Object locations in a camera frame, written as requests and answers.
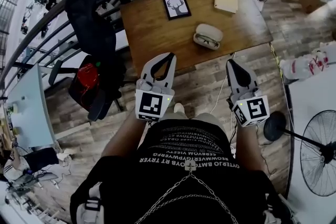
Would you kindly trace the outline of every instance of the buckle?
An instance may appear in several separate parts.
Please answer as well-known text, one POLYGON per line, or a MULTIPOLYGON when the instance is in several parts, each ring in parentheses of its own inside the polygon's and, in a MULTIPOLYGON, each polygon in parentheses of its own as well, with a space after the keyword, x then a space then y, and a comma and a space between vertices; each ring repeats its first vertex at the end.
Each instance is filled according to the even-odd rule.
POLYGON ((90 198, 85 203, 85 209, 91 211, 100 211, 100 199, 99 198, 90 198))

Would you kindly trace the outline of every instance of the white bottle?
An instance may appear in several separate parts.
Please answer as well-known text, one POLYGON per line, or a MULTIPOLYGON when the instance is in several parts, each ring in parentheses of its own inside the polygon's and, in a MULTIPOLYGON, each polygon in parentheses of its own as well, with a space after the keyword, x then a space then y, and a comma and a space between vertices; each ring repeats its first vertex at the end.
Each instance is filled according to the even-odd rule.
POLYGON ((327 67, 329 67, 329 59, 326 52, 321 50, 314 50, 312 53, 313 60, 314 60, 314 75, 316 73, 325 71, 327 67))
POLYGON ((307 79, 314 75, 312 55, 304 55, 296 59, 281 60, 280 68, 287 79, 307 79))

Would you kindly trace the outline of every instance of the white desk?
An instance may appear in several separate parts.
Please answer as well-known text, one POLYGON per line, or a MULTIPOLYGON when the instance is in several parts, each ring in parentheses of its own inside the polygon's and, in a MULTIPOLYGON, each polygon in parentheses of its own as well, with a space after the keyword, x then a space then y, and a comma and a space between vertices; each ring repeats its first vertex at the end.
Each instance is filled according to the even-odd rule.
POLYGON ((7 103, 14 102, 18 106, 18 113, 11 114, 11 118, 13 127, 19 129, 19 145, 28 148, 52 144, 55 140, 54 131, 38 65, 33 66, 9 93, 7 103))

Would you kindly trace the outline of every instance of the leg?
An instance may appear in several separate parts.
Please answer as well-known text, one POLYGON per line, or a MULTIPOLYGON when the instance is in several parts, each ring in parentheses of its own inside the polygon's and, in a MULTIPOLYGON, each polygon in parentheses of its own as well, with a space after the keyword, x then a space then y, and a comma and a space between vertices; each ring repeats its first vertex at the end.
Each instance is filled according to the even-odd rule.
POLYGON ((193 118, 193 120, 197 120, 197 121, 204 121, 204 122, 208 122, 211 124, 215 124, 217 126, 219 126, 223 132, 225 132, 223 125, 220 123, 219 119, 216 118, 215 116, 211 115, 210 113, 202 113, 200 115, 198 115, 197 117, 193 118))
POLYGON ((164 120, 187 120, 188 117, 184 113, 184 107, 181 103, 177 103, 174 107, 174 113, 166 113, 159 121, 164 120))
POLYGON ((188 117, 182 113, 182 112, 175 112, 175 113, 166 113, 163 115, 162 118, 159 119, 160 121, 164 121, 164 120, 187 120, 188 117))

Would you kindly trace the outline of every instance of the framed picture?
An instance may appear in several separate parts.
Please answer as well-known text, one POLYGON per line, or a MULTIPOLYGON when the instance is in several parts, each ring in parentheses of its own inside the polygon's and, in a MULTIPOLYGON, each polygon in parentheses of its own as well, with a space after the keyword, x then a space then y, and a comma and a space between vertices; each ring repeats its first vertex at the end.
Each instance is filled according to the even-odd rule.
POLYGON ((191 16, 186 0, 163 0, 169 20, 191 16))

